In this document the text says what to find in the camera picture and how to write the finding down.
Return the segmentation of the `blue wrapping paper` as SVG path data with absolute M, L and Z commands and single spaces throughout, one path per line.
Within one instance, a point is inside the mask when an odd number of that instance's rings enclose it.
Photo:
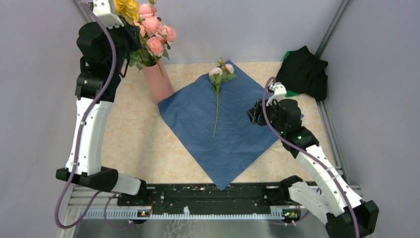
M 251 124 L 246 114 L 263 95 L 263 86 L 279 62 L 240 62 L 236 79 L 222 88 L 218 124 L 213 129 L 216 97 L 208 72 L 214 63 L 171 64 L 176 93 L 159 104 L 162 124 L 156 129 L 156 167 L 162 182 L 213 182 L 224 189 L 231 182 L 279 181 L 305 176 L 303 168 L 267 126 Z

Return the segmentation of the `white rose stem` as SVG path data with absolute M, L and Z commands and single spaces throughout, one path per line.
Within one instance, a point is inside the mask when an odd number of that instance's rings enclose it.
M 216 113 L 215 113 L 213 137 L 215 137 L 217 124 L 218 124 L 219 95 L 221 92 L 221 85 L 223 82 L 231 81 L 237 77 L 235 74 L 235 69 L 232 64 L 225 63 L 223 58 L 220 58 L 217 63 L 219 66 L 211 69 L 208 73 L 209 80 L 213 87 L 213 92 L 216 96 Z

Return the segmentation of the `small yellow pink flower bouquet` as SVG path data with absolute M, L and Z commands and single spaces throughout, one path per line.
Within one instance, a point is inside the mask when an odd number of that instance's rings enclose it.
M 126 20 L 130 26 L 134 26 L 135 30 L 139 31 L 135 36 L 135 39 L 139 40 L 140 29 L 134 25 L 135 15 L 137 14 L 136 8 L 139 3 L 135 0 L 115 0 L 114 4 L 115 4 L 115 9 L 116 9 L 116 14 L 120 18 Z

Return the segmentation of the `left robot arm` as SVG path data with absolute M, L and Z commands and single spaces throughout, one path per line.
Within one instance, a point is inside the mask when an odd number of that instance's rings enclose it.
M 96 22 L 81 27 L 76 44 L 82 53 L 75 96 L 77 122 L 70 156 L 57 169 L 58 180 L 70 181 L 103 192 L 126 194 L 136 205 L 149 198 L 144 180 L 126 176 L 102 166 L 101 149 L 105 125 L 116 90 L 125 77 L 129 54 L 140 49 L 140 29 L 136 26 L 107 29 Z

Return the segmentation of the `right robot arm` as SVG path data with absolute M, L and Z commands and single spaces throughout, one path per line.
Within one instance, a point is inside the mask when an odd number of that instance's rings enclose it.
M 284 179 L 281 202 L 306 207 L 324 224 L 330 238 L 365 238 L 374 233 L 377 204 L 358 195 L 330 163 L 314 134 L 302 125 L 297 101 L 258 99 L 247 115 L 253 124 L 268 125 L 318 186 L 315 191 L 298 176 Z

